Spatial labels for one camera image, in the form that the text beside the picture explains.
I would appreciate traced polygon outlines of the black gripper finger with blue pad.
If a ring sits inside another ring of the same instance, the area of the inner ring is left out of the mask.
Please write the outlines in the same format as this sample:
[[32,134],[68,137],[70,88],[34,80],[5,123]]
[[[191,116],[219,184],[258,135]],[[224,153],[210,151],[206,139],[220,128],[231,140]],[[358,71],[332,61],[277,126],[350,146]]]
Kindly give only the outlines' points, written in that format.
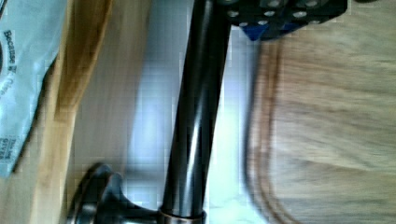
[[270,41],[347,11],[347,0],[216,0],[251,41]]

